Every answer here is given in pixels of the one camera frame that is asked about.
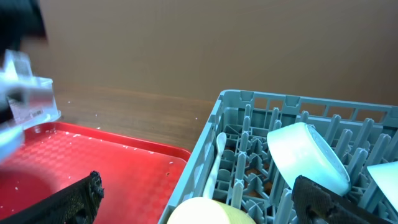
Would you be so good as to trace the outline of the yellow cup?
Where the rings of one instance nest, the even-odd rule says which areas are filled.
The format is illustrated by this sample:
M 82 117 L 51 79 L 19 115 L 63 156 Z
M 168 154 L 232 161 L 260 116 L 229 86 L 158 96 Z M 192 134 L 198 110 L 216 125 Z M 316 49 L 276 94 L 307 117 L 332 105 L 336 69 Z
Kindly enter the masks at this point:
M 256 224 L 245 212 L 216 200 L 194 197 L 182 202 L 167 224 Z

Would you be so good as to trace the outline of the mint green bowl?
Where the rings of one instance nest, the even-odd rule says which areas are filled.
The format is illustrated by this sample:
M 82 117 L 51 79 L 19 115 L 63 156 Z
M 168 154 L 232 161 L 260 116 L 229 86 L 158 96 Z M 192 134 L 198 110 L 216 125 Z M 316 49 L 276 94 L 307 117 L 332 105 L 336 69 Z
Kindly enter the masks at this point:
M 299 122 L 271 131 L 267 145 L 290 188 L 302 175 L 340 196 L 351 189 L 343 163 L 313 126 Z

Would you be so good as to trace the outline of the light blue small bowl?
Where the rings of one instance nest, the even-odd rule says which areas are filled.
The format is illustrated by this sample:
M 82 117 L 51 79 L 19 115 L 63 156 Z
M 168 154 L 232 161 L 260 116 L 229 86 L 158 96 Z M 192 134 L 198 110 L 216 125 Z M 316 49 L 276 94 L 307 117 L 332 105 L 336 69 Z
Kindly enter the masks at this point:
M 397 210 L 397 167 L 397 161 L 368 166 L 369 174 L 395 210 Z

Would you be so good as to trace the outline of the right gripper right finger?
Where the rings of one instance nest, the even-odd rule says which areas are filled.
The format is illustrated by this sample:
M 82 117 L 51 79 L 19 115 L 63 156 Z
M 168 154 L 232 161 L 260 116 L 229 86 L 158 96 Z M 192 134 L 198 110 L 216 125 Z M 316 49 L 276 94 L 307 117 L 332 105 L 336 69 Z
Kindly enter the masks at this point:
M 295 180 L 292 200 L 299 224 L 389 223 L 302 175 Z

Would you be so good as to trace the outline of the white plastic spoon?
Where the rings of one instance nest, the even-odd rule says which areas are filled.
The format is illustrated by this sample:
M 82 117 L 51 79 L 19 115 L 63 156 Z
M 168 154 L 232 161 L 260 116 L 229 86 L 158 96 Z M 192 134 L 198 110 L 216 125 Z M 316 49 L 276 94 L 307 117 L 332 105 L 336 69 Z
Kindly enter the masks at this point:
M 216 152 L 214 163 L 212 165 L 212 168 L 211 168 L 208 178 L 206 180 L 205 188 L 203 190 L 202 197 L 204 197 L 204 198 L 208 198 L 208 199 L 213 198 L 213 192 L 215 189 L 216 180 L 217 180 L 217 176 L 218 176 L 218 169 L 220 167 L 221 158 L 222 158 L 225 146 L 226 146 L 226 140 L 227 140 L 227 137 L 226 137 L 226 133 L 224 133 L 224 132 L 219 133 L 219 135 L 217 135 L 217 137 L 216 137 L 217 152 Z

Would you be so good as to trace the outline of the light blue plate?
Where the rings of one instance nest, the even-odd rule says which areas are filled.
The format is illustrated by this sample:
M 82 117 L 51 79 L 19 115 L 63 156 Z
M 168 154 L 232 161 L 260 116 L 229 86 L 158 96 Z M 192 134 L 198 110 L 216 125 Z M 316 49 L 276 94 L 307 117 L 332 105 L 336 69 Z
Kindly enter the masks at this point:
M 12 153 L 18 150 L 23 145 L 24 139 L 24 128 L 22 126 L 11 126 L 7 123 L 1 124 L 1 161 L 5 160 Z

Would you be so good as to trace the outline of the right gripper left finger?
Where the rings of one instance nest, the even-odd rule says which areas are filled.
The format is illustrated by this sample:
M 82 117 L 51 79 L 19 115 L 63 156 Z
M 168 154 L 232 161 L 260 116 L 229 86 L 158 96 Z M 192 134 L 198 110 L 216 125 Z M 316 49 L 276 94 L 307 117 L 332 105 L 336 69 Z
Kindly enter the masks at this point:
M 103 198 L 101 176 L 94 170 L 78 182 L 1 220 L 1 224 L 93 224 Z

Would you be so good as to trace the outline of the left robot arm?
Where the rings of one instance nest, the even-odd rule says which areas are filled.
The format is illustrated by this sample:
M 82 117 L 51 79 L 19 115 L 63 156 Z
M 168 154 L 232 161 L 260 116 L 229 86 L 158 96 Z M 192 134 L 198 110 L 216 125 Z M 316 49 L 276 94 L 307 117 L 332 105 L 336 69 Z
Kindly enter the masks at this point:
M 38 0 L 1 0 L 1 56 L 19 51 L 24 37 L 47 39 Z

